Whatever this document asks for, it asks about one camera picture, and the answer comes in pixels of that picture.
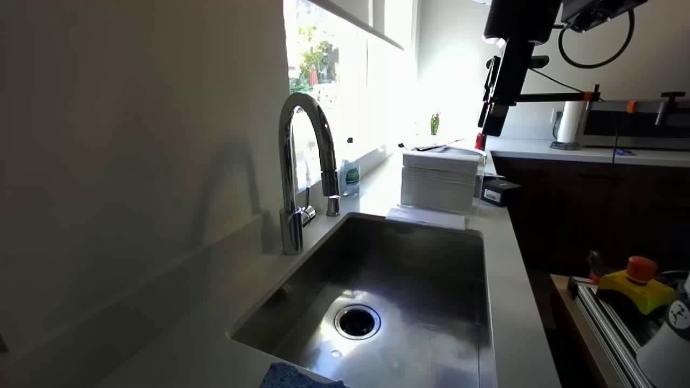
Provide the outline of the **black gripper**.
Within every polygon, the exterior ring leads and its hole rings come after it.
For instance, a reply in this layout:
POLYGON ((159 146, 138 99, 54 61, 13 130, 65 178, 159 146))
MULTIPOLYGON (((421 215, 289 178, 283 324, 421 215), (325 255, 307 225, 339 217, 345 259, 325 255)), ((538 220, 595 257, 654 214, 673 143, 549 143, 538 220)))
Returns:
POLYGON ((478 124, 486 136, 500 136, 508 107, 522 92, 535 43, 507 39, 500 57, 487 61, 486 95, 478 124))

